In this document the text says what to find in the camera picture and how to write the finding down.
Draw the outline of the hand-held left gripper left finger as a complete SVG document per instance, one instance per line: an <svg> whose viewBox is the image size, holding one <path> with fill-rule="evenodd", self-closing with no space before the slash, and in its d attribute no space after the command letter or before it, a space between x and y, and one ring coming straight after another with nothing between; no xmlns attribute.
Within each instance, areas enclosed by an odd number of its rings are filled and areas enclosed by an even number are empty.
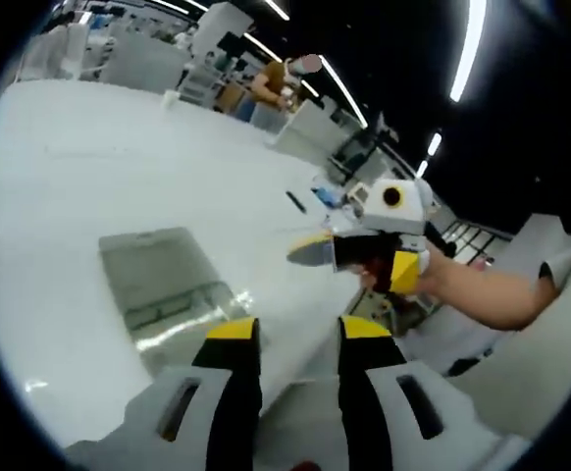
<svg viewBox="0 0 571 471"><path fill-rule="evenodd" d="M129 401L122 424L65 450L70 470L250 470L262 407L256 318L212 329L188 366Z"/></svg>

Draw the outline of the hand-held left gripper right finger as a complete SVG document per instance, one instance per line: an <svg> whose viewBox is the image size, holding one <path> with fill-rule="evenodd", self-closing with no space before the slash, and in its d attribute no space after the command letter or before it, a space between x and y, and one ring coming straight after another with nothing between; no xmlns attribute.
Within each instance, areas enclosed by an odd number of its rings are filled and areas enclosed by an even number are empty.
<svg viewBox="0 0 571 471"><path fill-rule="evenodd" d="M478 418L472 399L420 361L406 361L383 326L338 321L338 406L352 470L509 470L526 440Z"/></svg>

